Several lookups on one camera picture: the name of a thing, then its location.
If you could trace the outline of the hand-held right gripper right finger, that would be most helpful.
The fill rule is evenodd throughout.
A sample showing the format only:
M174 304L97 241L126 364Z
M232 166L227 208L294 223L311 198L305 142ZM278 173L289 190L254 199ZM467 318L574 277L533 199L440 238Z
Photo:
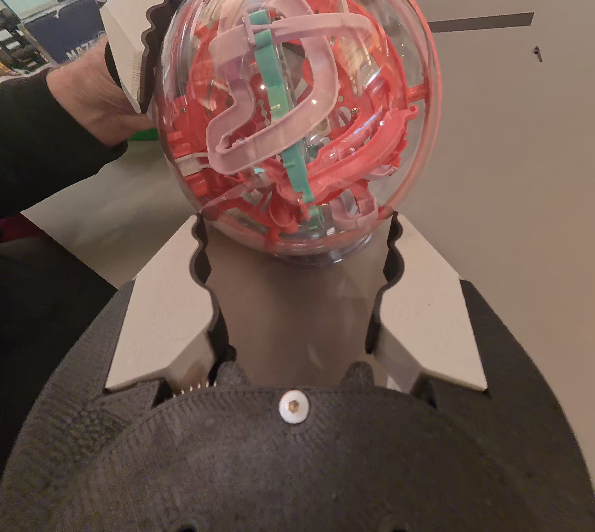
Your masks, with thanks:
M376 295L366 354L386 387L413 393L428 378L476 392L487 379L458 273L395 212L387 237L386 279Z

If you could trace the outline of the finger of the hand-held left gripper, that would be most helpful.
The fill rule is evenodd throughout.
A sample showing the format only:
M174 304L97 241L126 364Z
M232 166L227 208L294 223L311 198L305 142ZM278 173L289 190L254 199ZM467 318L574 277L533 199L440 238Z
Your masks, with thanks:
M99 0L121 88L138 114L154 116L163 43L175 0Z

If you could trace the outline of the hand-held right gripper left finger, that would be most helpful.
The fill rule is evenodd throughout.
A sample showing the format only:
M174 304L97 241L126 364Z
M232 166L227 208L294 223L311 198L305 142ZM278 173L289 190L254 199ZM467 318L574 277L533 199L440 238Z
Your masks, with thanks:
M235 359L219 301L207 285L208 243L203 218L191 216L135 276L108 391L155 379L172 392L215 386L219 367Z

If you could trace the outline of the clear plastic ball stand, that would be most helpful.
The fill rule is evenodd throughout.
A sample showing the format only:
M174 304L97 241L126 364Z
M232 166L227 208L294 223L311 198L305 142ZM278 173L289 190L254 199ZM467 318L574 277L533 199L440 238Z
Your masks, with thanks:
M272 255L276 260L281 261L286 265L301 268L320 268L330 265L336 265L344 260L350 258L366 245L372 238L372 233L360 238L356 242L346 245L340 249L325 251L322 253L314 253L309 255Z

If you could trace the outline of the clear red maze ball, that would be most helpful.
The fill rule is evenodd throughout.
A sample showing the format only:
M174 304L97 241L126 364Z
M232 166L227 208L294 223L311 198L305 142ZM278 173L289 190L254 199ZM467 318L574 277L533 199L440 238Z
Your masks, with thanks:
M431 153L442 82L414 0L184 0L155 111L197 214L271 255L390 219Z

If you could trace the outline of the person's left forearm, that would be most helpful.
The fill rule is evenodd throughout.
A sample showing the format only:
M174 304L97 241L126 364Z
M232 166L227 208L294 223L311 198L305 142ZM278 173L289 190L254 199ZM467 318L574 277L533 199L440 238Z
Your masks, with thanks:
M97 174L128 143L108 147L58 103L49 68L1 83L1 218Z

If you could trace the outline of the person's left hand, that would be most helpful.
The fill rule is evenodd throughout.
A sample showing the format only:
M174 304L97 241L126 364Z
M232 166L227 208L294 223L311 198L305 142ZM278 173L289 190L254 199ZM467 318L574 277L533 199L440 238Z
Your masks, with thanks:
M46 83L54 99L83 128L108 148L154 127L137 113L108 71L102 37L76 60L49 71Z

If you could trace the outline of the dark blue cardboard box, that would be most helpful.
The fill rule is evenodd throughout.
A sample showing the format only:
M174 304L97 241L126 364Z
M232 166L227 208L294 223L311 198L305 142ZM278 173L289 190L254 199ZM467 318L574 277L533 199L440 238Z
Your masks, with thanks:
M96 0L66 0L19 24L52 65L74 60L105 36Z

